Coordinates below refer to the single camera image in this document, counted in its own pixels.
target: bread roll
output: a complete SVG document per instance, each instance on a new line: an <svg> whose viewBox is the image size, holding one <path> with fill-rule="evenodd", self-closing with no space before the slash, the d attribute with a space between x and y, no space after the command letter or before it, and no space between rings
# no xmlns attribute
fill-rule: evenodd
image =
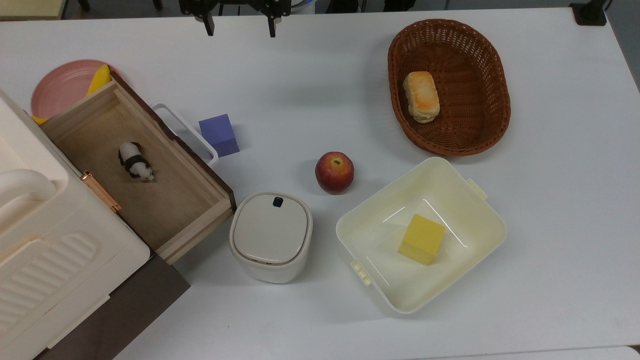
<svg viewBox="0 0 640 360"><path fill-rule="evenodd" d="M406 76L404 92L409 100L409 113L421 124L433 121L440 113L440 100L428 71L415 71Z"/></svg>

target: metal hinge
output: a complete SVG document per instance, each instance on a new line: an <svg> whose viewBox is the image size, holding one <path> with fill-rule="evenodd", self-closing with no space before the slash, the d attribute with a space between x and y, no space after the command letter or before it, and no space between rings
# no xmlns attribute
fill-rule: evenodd
<svg viewBox="0 0 640 360"><path fill-rule="evenodd" d="M98 183L89 171L85 171L80 180L114 213L122 209L120 204Z"/></svg>

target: table leg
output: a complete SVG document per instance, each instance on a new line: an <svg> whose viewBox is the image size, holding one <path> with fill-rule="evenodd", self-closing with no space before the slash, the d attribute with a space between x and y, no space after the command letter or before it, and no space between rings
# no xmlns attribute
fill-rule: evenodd
<svg viewBox="0 0 640 360"><path fill-rule="evenodd" d="M78 3L80 3L80 7L82 8L83 11L87 12L91 10L91 6L89 5L88 0L78 0Z"/></svg>

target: brown wicker basket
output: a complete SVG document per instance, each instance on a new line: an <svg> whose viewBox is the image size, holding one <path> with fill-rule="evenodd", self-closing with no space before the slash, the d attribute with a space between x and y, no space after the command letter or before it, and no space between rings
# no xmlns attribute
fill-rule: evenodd
<svg viewBox="0 0 640 360"><path fill-rule="evenodd" d="M494 146L509 126L511 104L500 57L482 34L455 20L429 19L404 28L388 54L396 118L416 146L437 155L465 156ZM428 71L440 114L427 124L409 114L403 81Z"/></svg>

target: panda figurine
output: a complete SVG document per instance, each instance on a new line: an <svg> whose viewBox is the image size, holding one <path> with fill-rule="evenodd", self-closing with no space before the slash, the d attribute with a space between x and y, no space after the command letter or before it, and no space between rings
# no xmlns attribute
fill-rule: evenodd
<svg viewBox="0 0 640 360"><path fill-rule="evenodd" d="M133 178L141 177L144 181L153 181L154 171L149 162L142 157L142 146L137 142L125 142L118 150L120 164Z"/></svg>

